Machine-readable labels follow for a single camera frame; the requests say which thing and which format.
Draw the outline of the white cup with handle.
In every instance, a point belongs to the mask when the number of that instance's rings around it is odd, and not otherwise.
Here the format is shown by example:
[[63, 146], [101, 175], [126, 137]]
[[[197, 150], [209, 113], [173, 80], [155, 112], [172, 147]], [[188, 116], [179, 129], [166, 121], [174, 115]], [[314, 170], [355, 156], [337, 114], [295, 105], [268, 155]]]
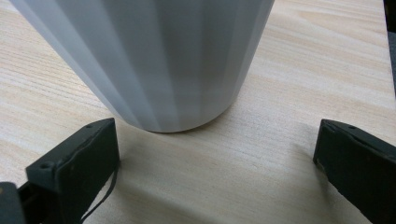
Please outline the white cup with handle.
[[275, 0], [10, 0], [116, 116], [193, 129], [237, 98]]

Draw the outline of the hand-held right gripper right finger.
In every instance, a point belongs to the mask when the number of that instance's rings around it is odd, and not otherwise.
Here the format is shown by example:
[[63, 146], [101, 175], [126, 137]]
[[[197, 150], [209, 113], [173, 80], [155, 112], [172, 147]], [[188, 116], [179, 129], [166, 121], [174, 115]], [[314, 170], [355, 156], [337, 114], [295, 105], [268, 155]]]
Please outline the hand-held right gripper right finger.
[[313, 162], [373, 224], [396, 224], [395, 146], [353, 125], [324, 119]]

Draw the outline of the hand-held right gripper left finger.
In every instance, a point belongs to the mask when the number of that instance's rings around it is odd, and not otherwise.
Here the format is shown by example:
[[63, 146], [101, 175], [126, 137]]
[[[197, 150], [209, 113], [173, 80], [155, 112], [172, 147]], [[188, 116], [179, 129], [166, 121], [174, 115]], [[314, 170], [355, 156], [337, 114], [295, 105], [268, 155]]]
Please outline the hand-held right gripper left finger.
[[82, 127], [26, 168], [20, 194], [27, 223], [82, 224], [119, 163], [114, 119]]

